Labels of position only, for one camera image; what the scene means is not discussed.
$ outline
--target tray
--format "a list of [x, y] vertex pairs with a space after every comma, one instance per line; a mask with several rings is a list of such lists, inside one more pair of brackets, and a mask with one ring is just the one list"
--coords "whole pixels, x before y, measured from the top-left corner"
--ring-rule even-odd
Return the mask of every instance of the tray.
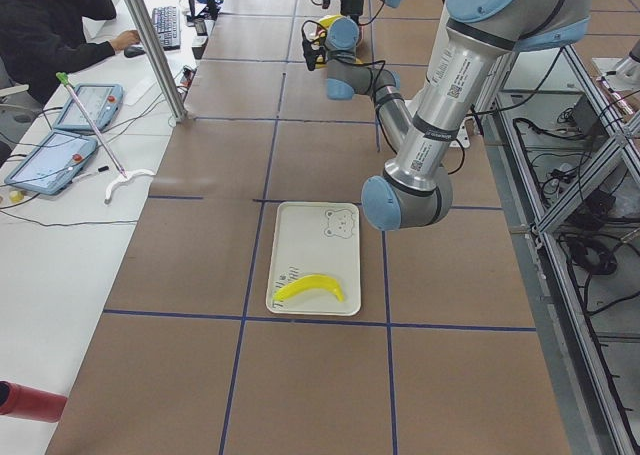
[[[273, 313], [351, 316], [360, 310], [360, 224], [351, 203], [284, 202], [278, 206], [267, 284]], [[323, 289], [284, 301], [273, 299], [284, 285], [305, 275], [335, 278], [344, 301]]]

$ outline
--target hand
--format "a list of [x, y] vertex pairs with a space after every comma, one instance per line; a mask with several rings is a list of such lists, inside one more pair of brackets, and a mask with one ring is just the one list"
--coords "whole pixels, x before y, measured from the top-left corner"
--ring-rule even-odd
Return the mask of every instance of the hand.
[[122, 32], [113, 40], [109, 40], [109, 43], [116, 52], [119, 52], [120, 50], [127, 48], [129, 45], [140, 43], [140, 34], [137, 30], [127, 30]]

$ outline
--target tablet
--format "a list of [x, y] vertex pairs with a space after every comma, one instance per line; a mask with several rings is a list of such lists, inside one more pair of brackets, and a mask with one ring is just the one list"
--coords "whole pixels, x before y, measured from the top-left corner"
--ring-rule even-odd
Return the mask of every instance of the tablet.
[[[113, 84], [79, 83], [74, 91], [100, 131], [111, 123], [122, 105], [124, 96], [122, 86]], [[53, 128], [69, 132], [93, 133], [91, 125], [71, 97], [62, 107]]]
[[55, 195], [71, 182], [97, 148], [93, 138], [54, 129], [11, 171], [4, 183]]

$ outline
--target keyboard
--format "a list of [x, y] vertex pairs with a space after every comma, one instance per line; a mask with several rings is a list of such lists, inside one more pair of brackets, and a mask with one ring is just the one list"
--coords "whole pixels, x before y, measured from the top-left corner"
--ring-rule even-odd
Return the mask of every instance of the keyboard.
[[151, 22], [164, 50], [180, 48], [180, 12], [178, 7], [156, 7], [151, 12]]

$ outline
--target white desk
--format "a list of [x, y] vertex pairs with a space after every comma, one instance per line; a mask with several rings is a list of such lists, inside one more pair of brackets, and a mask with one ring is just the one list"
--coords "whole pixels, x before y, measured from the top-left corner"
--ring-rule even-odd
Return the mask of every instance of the white desk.
[[[146, 0], [153, 6], [178, 4], [179, 0]], [[123, 2], [118, 18], [106, 22], [96, 41], [115, 37], [133, 28]], [[191, 41], [195, 30], [183, 25], [180, 50], [165, 52], [173, 74], [183, 65], [194, 66]], [[73, 84], [119, 83], [125, 89], [124, 104], [114, 124], [133, 118], [160, 101], [144, 118], [122, 135], [124, 126], [106, 132], [111, 148], [126, 169], [157, 170], [174, 125], [171, 110], [155, 83], [146, 55], [127, 59], [122, 53], [82, 72], [70, 74]], [[64, 104], [62, 87], [47, 107]], [[55, 120], [56, 112], [49, 119]], [[39, 118], [22, 141], [40, 143], [49, 127]], [[14, 153], [29, 153], [18, 145]], [[0, 178], [18, 162], [0, 168]], [[150, 177], [139, 177], [113, 192], [110, 205], [103, 203], [105, 189], [117, 171], [103, 149], [83, 173], [109, 165], [110, 170], [79, 180], [55, 197], [40, 196], [9, 213], [43, 223], [137, 220], [144, 206]], [[0, 187], [10, 205], [11, 187]], [[135, 225], [81, 225], [44, 228], [0, 214], [2, 289], [0, 290], [0, 380], [8, 380], [55, 393], [68, 394], [86, 352], [95, 325], [109, 294]], [[56, 424], [0, 417], [2, 453], [41, 455]]]

